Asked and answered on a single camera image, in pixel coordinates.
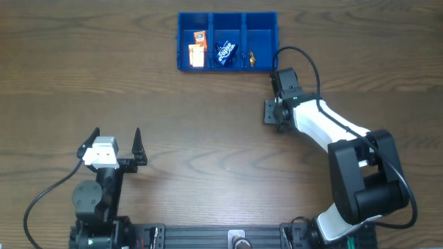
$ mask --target orange package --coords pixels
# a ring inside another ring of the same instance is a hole
[[[200,44],[208,50],[208,40],[206,39],[206,31],[194,32],[195,44]]]

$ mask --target wood grain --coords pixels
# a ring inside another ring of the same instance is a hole
[[[380,248],[443,246],[443,2],[1,1],[0,243],[30,248],[23,214],[68,174],[100,127],[128,155],[141,128],[149,165],[126,175],[120,214],[167,225],[279,224],[332,203],[327,155],[303,134],[263,125],[266,74],[182,73],[178,11],[279,12],[280,45],[315,60],[323,98],[348,120],[395,137],[419,205],[408,230],[378,229]],[[314,90],[308,62],[283,54]],[[66,248],[82,168],[45,196],[29,224]],[[385,220],[406,222],[409,207]]]

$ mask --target wooden surface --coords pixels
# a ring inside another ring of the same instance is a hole
[[[0,2],[0,243],[30,248],[28,204],[75,166],[95,127],[130,154],[141,128],[149,166],[126,175],[120,214],[167,225],[279,224],[332,204],[326,153],[263,124],[267,74],[182,73],[178,11],[279,12],[280,45],[317,63],[335,111],[396,139],[419,220],[379,228],[380,248],[443,246],[443,3],[440,0]],[[285,53],[304,88],[310,65]],[[66,248],[82,168],[30,215],[43,248]],[[410,208],[385,221],[404,223]]]

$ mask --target blue candy wrapper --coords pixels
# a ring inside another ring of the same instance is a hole
[[[238,45],[231,44],[229,41],[226,41],[222,47],[219,47],[220,43],[217,42],[216,46],[219,52],[215,56],[215,62],[225,66],[230,59],[233,58],[235,51],[237,51]]]

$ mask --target blue bin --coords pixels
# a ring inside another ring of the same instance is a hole
[[[278,50],[276,12],[180,12],[177,25],[177,68],[181,71],[264,71],[272,70],[272,57]],[[205,66],[189,65],[188,45],[195,44],[194,32],[206,31],[208,51]],[[215,43],[228,40],[238,44],[232,63],[215,63]],[[249,51],[256,59],[249,64]]]

